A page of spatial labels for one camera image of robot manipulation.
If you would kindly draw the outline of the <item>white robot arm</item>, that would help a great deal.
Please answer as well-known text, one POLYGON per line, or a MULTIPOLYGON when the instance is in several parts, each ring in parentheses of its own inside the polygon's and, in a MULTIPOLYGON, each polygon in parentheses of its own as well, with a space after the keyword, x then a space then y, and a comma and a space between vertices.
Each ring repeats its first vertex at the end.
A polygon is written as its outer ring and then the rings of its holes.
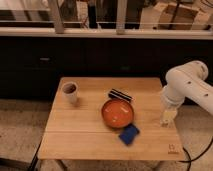
POLYGON ((178 108, 188 98, 213 115, 213 86, 205 82, 209 70, 202 61, 191 61, 169 69, 166 85, 161 91, 164 106, 161 125, 168 126, 178 114, 178 108))

